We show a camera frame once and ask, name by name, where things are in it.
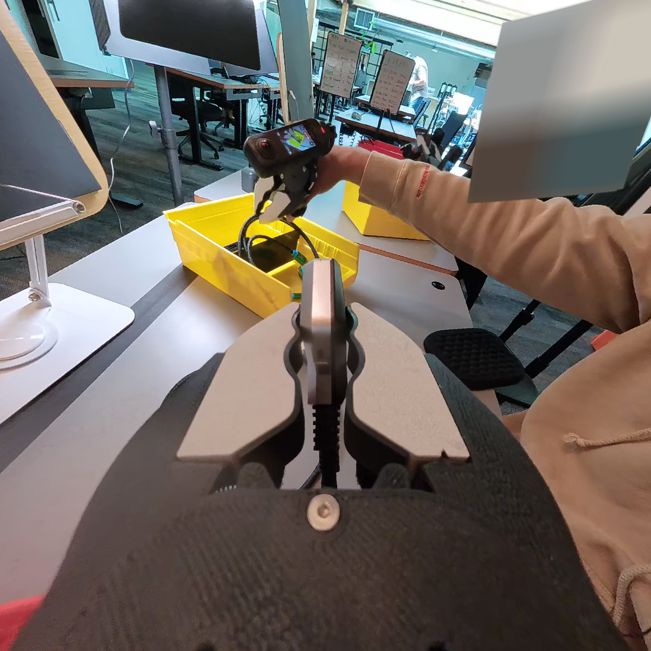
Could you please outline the white board stand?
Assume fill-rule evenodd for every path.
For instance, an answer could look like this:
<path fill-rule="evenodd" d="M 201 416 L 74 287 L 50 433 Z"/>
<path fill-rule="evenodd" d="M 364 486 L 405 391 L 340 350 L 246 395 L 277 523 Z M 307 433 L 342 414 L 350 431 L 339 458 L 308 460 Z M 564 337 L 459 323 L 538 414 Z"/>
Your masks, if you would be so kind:
<path fill-rule="evenodd" d="M 77 199 L 37 193 L 50 203 L 1 221 L 1 249 L 25 246 L 28 289 L 1 300 L 1 422 L 126 330 L 124 305 L 49 281 L 44 234 L 85 217 Z"/>

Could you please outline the grey adapter hub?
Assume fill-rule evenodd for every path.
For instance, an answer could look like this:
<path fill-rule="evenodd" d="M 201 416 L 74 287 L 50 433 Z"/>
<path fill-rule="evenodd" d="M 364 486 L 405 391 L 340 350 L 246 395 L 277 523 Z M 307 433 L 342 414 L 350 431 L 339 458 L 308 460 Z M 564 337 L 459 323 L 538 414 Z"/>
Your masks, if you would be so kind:
<path fill-rule="evenodd" d="M 317 258 L 303 269 L 299 330 L 312 406 L 340 406 L 347 386 L 348 325 L 341 269 Z"/>

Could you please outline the person's right hand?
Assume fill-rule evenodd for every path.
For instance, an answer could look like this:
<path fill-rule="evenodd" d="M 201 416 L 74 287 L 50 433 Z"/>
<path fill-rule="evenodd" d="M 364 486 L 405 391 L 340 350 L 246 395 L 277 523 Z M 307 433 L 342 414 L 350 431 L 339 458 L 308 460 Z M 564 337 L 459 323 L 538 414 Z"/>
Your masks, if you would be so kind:
<path fill-rule="evenodd" d="M 359 147 L 334 146 L 318 160 L 316 181 L 308 200 L 330 191 L 342 181 L 360 185 L 370 155 L 370 151 Z"/>

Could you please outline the black tripod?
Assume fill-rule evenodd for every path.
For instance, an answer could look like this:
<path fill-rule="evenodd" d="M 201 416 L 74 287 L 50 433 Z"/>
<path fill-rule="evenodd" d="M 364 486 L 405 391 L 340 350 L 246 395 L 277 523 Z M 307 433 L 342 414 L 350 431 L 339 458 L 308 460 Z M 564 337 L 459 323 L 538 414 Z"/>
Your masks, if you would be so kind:
<path fill-rule="evenodd" d="M 534 320 L 534 312 L 541 305 L 541 302 L 532 300 L 525 308 L 516 314 L 514 319 L 509 323 L 505 330 L 499 335 L 501 341 L 506 342 L 515 334 L 517 330 L 528 325 Z M 549 348 L 540 356 L 536 357 L 525 367 L 525 374 L 533 379 L 537 377 L 543 370 L 546 370 L 551 362 L 556 359 L 560 354 L 566 351 L 574 342 L 587 333 L 593 324 L 588 321 L 580 320 L 574 325 L 567 333 L 554 342 Z"/>

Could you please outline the black board on grey pole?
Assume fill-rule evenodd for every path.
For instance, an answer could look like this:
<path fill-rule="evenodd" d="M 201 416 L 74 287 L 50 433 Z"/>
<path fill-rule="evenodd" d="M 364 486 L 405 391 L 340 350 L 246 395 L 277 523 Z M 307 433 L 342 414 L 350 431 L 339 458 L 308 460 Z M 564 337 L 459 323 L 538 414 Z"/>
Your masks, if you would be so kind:
<path fill-rule="evenodd" d="M 277 72 L 264 11 L 255 1 L 90 1 L 100 49 L 151 64 L 173 199 L 183 203 L 167 72 L 208 77 L 210 61 L 256 76 Z"/>

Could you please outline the person's right forearm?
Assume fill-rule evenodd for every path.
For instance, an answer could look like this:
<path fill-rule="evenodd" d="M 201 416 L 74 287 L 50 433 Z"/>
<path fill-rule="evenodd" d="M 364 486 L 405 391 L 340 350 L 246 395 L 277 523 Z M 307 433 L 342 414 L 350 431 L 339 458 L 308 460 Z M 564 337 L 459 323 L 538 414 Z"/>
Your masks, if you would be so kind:
<path fill-rule="evenodd" d="M 470 181 L 372 153 L 360 199 L 487 276 L 617 333 L 650 320 L 650 218 L 554 198 L 469 203 Z"/>

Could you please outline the black divider panel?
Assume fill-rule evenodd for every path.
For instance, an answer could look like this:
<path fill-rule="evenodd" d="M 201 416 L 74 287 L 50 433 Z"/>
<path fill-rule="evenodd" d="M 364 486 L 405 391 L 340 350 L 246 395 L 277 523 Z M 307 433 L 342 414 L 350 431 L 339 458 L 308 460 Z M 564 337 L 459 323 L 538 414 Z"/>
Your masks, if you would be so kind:
<path fill-rule="evenodd" d="M 299 235 L 292 231 L 281 235 L 245 237 L 241 250 L 238 243 L 226 245 L 226 250 L 241 257 L 260 271 L 268 273 L 294 261 Z"/>

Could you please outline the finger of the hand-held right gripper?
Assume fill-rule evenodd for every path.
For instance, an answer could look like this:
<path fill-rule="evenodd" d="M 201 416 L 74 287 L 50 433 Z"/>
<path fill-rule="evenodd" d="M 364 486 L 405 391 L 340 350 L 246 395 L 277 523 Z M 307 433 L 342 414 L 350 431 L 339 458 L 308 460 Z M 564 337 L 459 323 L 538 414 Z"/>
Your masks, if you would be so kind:
<path fill-rule="evenodd" d="M 261 224 L 270 224 L 288 216 L 291 211 L 292 200 L 288 195 L 274 195 L 273 199 L 264 206 L 258 221 Z"/>
<path fill-rule="evenodd" d="M 263 213 L 279 188 L 276 177 L 258 178 L 254 188 L 255 213 Z"/>

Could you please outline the yellow plastic bin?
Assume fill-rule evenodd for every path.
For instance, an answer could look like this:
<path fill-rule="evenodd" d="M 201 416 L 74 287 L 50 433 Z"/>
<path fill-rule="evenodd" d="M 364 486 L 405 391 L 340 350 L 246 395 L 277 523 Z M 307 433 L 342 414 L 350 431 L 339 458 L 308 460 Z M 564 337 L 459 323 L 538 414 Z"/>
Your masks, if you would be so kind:
<path fill-rule="evenodd" d="M 336 260 L 344 288 L 353 284 L 359 269 L 358 244 L 303 217 L 293 224 L 285 220 L 271 224 L 254 221 L 241 235 L 253 213 L 250 193 L 174 208 L 164 215 L 184 266 L 262 318 L 300 300 L 302 269 L 315 258 Z M 247 236 L 292 231 L 299 235 L 294 261 L 272 272 L 260 271 L 225 248 L 236 242 L 241 250 Z"/>
<path fill-rule="evenodd" d="M 428 240 L 411 224 L 403 222 L 381 208 L 363 203 L 360 200 L 359 187 L 350 182 L 345 182 L 344 185 L 342 210 L 363 236 L 412 241 Z"/>

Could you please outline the red plastic bin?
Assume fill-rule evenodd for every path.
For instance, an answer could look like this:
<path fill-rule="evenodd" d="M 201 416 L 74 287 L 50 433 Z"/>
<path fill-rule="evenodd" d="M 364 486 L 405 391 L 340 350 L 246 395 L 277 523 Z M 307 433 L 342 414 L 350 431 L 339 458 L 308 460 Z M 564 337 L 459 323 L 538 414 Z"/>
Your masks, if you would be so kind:
<path fill-rule="evenodd" d="M 10 650 L 24 626 L 42 605 L 44 595 L 1 604 L 1 650 Z"/>
<path fill-rule="evenodd" d="M 356 146 L 365 151 L 378 152 L 393 159 L 404 159 L 402 149 L 399 146 L 387 142 L 364 138 L 361 139 Z"/>

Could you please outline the wood-framed black board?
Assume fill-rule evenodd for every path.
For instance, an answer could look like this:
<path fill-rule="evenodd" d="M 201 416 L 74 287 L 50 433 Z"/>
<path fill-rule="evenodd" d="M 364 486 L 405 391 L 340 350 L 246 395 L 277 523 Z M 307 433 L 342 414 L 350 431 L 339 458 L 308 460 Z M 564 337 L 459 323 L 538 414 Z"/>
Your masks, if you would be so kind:
<path fill-rule="evenodd" d="M 45 206 L 53 196 L 85 205 L 93 216 L 108 202 L 98 156 L 11 12 L 1 3 L 1 220 Z"/>

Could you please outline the black-framed whiteboard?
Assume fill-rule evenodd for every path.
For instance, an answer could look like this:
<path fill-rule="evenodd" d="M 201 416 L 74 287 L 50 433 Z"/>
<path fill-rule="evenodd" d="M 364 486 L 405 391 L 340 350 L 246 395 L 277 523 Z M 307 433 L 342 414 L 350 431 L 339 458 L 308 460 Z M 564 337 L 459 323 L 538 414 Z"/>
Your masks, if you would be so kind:
<path fill-rule="evenodd" d="M 370 94 L 370 108 L 381 113 L 398 114 L 414 68 L 415 60 L 411 57 L 384 51 Z"/>
<path fill-rule="evenodd" d="M 349 100 L 362 50 L 362 41 L 335 31 L 328 33 L 320 78 L 322 93 Z"/>

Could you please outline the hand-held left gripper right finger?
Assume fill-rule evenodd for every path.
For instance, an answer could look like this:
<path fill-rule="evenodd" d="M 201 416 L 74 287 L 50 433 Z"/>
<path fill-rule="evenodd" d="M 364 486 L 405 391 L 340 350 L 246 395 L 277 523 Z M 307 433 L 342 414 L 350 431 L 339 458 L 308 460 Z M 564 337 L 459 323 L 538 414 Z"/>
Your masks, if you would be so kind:
<path fill-rule="evenodd" d="M 435 461 L 468 463 L 468 447 L 425 353 L 360 303 L 349 313 L 345 447 L 357 466 L 378 475 L 396 463 L 414 478 Z"/>

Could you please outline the person's beige hoodie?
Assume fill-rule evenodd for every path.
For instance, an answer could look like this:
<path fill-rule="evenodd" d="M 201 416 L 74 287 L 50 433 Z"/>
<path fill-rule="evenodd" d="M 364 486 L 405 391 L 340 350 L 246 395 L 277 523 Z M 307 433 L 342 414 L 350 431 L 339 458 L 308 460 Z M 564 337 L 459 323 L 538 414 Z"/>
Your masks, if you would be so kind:
<path fill-rule="evenodd" d="M 504 417 L 549 486 L 602 606 L 650 649 L 650 323 Z"/>

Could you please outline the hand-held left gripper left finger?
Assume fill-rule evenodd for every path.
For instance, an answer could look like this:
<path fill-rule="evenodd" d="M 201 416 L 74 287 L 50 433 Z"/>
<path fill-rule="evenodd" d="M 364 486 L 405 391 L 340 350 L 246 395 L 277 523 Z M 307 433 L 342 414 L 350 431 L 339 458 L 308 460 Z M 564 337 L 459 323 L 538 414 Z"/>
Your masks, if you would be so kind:
<path fill-rule="evenodd" d="M 264 466 L 275 484 L 305 443 L 297 317 L 291 303 L 224 353 L 176 452 L 178 461 L 239 471 Z"/>

